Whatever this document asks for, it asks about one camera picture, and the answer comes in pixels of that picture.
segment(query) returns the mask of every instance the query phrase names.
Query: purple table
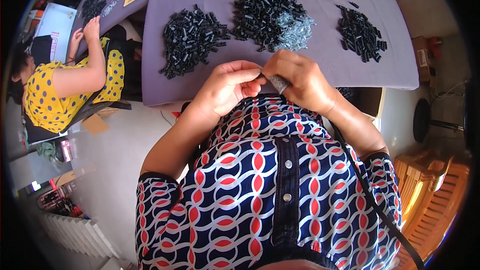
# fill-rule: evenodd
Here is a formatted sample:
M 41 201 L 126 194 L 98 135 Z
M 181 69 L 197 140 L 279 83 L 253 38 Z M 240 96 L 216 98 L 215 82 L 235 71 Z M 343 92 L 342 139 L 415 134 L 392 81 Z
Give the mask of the purple table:
M 72 34 L 84 25 L 84 18 L 82 15 L 82 5 L 84 4 L 84 1 L 85 0 L 81 0 L 80 4 L 78 5 L 77 17 L 75 18 L 75 22 L 73 23 L 73 27 L 71 29 Z M 110 5 L 111 1 L 112 0 L 106 0 L 105 8 Z M 117 4 L 113 7 L 113 9 L 107 16 L 103 16 L 102 10 L 102 12 L 100 13 L 100 15 L 102 16 L 100 18 L 100 35 L 106 33 L 109 29 L 120 23 L 120 21 L 124 20 L 128 16 L 132 15 L 136 11 L 146 6 L 148 0 L 135 0 L 134 2 L 130 3 L 125 7 L 123 6 L 124 2 L 125 0 L 118 0 Z M 85 43 L 85 40 L 82 40 L 80 42 L 80 46 L 78 47 L 77 56 L 81 56 L 81 54 L 83 54 L 86 49 L 87 43 Z
M 143 35 L 142 91 L 147 106 L 191 100 L 200 90 L 212 69 L 233 60 L 245 59 L 263 66 L 272 56 L 268 51 L 257 52 L 253 40 L 231 39 L 217 53 L 210 53 L 208 65 L 198 64 L 195 71 L 185 76 L 167 80 L 159 74 L 166 60 L 163 57 L 162 33 L 170 15 L 182 9 L 192 10 L 198 3 L 204 12 L 214 12 L 218 20 L 233 28 L 234 0 L 149 0 Z M 380 63 L 363 63 L 352 51 L 342 49 L 341 36 L 336 30 L 341 17 L 335 4 L 352 8 L 349 1 L 360 6 L 359 11 L 369 17 L 388 43 L 388 50 L 381 52 Z M 315 19 L 308 49 L 299 53 L 312 57 L 320 66 L 328 82 L 334 87 L 390 87 L 413 90 L 419 86 L 417 65 L 409 31 L 395 0 L 298 0 Z M 262 92 L 270 93 L 271 85 Z

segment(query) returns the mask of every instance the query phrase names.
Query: black stool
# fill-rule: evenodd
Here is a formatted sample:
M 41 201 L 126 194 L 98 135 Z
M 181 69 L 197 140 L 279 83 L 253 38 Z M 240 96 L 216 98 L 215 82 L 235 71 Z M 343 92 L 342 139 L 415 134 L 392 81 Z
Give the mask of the black stool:
M 473 109 L 475 107 L 472 102 L 474 100 L 472 93 L 473 87 L 469 81 L 465 84 L 465 96 L 463 101 L 463 126 L 432 119 L 432 109 L 428 100 L 423 98 L 420 99 L 417 103 L 417 107 L 415 108 L 415 113 L 413 116 L 413 137 L 415 141 L 418 143 L 425 141 L 430 125 L 432 125 L 454 131 L 463 131 L 466 149 L 471 150 L 474 146 L 474 137 L 473 133 L 468 133 L 468 128 L 471 128 L 471 124 L 475 123 L 473 119 L 474 111 L 469 111 L 469 109 Z

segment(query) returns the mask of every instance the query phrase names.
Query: navy blue and red patterned shirt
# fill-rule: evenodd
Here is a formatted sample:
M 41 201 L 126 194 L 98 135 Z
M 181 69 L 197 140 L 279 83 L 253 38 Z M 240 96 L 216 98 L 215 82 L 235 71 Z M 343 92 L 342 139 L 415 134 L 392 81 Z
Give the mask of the navy blue and red patterned shirt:
M 399 226 L 389 156 L 362 162 L 347 148 L 375 201 Z M 141 270 L 257 268 L 288 246 L 308 250 L 327 268 L 380 270 L 400 248 L 321 116 L 283 96 L 243 100 L 221 118 L 180 183 L 145 173 L 137 197 Z

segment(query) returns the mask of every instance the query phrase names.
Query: blouse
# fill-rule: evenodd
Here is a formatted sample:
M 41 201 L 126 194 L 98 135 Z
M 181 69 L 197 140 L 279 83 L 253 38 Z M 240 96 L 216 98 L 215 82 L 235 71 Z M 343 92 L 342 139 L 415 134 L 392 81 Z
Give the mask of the blouse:
M 105 47 L 108 38 L 101 38 L 100 44 Z M 93 103 L 103 101 L 118 101 L 123 89 L 125 74 L 122 63 L 123 56 L 118 50 L 108 54 L 105 86 Z M 78 94 L 59 98 L 52 83 L 53 72 L 57 68 L 84 68 L 88 57 L 75 66 L 66 66 L 60 61 L 41 63 L 30 76 L 24 97 L 25 111 L 34 126 L 40 126 L 51 132 L 59 132 L 67 127 L 72 117 L 80 110 L 93 93 Z
M 362 162 L 347 148 L 399 227 L 389 156 L 375 153 Z M 340 270 L 379 270 L 400 249 L 321 116 L 283 96 L 241 101 L 179 183 L 142 174 L 135 243 L 141 270 L 254 268 L 285 246 L 311 250 Z

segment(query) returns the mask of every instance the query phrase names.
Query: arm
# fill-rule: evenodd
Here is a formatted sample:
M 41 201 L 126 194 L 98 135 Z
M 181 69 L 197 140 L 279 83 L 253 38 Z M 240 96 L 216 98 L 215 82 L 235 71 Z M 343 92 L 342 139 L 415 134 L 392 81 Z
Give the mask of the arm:
M 205 140 L 221 116 L 228 114 L 240 100 L 255 97 L 265 78 L 255 79 L 260 66 L 236 61 L 217 66 L 177 123 L 147 154 L 140 175 L 158 172 L 178 179 L 190 155 Z
M 375 125 L 340 92 L 334 89 L 333 107 L 321 115 L 333 122 L 363 161 L 373 153 L 387 153 L 388 148 Z
M 100 16 L 91 19 L 83 29 L 88 46 L 88 65 L 83 68 L 57 68 L 53 72 L 53 86 L 59 98 L 96 92 L 105 85 L 107 76 L 99 38 L 99 20 Z
M 312 59 L 280 50 L 263 67 L 262 73 L 267 77 L 276 74 L 289 80 L 292 85 L 285 89 L 285 97 L 332 121 L 361 159 L 377 152 L 388 153 L 373 123 L 328 84 Z
M 67 54 L 67 66 L 75 66 L 75 57 L 77 56 L 78 52 L 78 45 L 80 45 L 80 41 L 83 39 L 84 33 L 82 29 L 77 29 L 71 36 L 70 46 Z
M 189 104 L 173 127 L 147 154 L 140 175 L 159 172 L 178 179 L 191 154 L 208 137 L 219 119 L 205 117 L 192 103 Z

